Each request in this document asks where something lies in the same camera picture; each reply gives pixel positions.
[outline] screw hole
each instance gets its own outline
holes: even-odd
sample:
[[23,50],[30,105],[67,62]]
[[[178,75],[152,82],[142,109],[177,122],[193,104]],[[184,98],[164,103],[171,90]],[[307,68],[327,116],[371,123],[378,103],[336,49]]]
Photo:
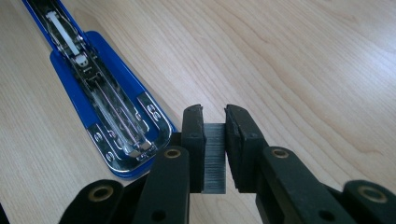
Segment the screw hole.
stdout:
[[279,148],[273,149],[272,153],[275,157],[278,157],[280,159],[286,159],[289,156],[289,153],[287,151]]
[[166,213],[163,210],[156,210],[151,214],[151,220],[161,222],[166,219]]
[[169,159],[177,158],[181,155],[180,151],[177,149],[168,149],[165,151],[165,157]]
[[319,212],[319,216],[326,221],[330,221],[333,222],[335,221],[335,216],[333,213],[326,211],[326,210],[320,210]]
[[108,199],[114,192],[114,189],[109,185],[103,185],[96,187],[90,191],[88,194],[88,199],[91,202],[99,203]]
[[387,196],[383,192],[370,186],[358,187],[358,193],[373,203],[386,203],[388,201]]

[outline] stapler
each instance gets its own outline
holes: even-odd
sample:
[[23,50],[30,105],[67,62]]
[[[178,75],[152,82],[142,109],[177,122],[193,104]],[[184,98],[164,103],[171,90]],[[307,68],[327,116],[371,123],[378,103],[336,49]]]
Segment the stapler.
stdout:
[[50,60],[82,124],[117,176],[138,178],[174,124],[95,31],[83,32],[57,0],[22,0],[52,47]]

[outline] metal bolt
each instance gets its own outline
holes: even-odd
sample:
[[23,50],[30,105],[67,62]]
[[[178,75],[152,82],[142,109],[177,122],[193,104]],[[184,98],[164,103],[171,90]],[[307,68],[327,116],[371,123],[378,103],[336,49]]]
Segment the metal bolt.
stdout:
[[108,199],[114,192],[114,189],[109,185],[98,186],[90,191],[88,199],[91,202],[99,203]]
[[178,149],[168,149],[165,151],[165,157],[168,159],[174,159],[181,155],[180,150]]
[[373,203],[386,203],[388,201],[383,192],[370,186],[359,186],[358,193]]
[[273,149],[272,154],[280,159],[286,159],[289,156],[289,153],[287,151],[280,148]]

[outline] black plastic part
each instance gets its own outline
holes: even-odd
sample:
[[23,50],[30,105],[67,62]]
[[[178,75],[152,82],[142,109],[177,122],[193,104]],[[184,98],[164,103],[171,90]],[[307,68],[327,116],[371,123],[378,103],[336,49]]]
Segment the black plastic part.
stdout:
[[201,193],[204,189],[205,133],[203,108],[192,105],[184,110],[181,146],[190,153],[190,192]]
[[137,179],[135,182],[129,184],[123,189],[121,201],[118,204],[118,209],[112,218],[113,224],[130,224],[134,219],[137,204],[139,203],[140,195],[143,187],[145,187],[147,175]]
[[271,223],[356,223],[290,150],[262,150],[260,172],[256,203],[262,219]]
[[182,147],[167,147],[157,153],[134,224],[189,222],[189,167],[189,152]]
[[123,186],[117,181],[93,182],[70,203],[60,223],[112,223],[122,193]]
[[8,218],[6,216],[6,212],[3,209],[3,206],[0,204],[0,223],[8,224]]
[[268,144],[246,109],[227,105],[225,112],[226,152],[235,187],[241,193],[255,193],[256,160]]
[[168,146],[181,146],[181,133],[172,133]]
[[339,199],[358,223],[396,223],[396,196],[375,183],[349,181]]

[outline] wooden table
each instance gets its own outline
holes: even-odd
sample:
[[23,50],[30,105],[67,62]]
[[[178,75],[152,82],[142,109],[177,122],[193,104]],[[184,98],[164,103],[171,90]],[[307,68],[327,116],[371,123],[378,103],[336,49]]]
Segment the wooden table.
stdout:
[[[205,122],[240,105],[321,182],[368,179],[396,192],[395,2],[64,4],[83,30],[106,36],[178,128],[189,105],[204,107]],[[0,28],[0,202],[11,223],[55,223],[84,186],[119,179],[21,1],[0,1]],[[261,222],[254,195],[238,194],[227,175],[226,195],[191,195],[191,223]]]

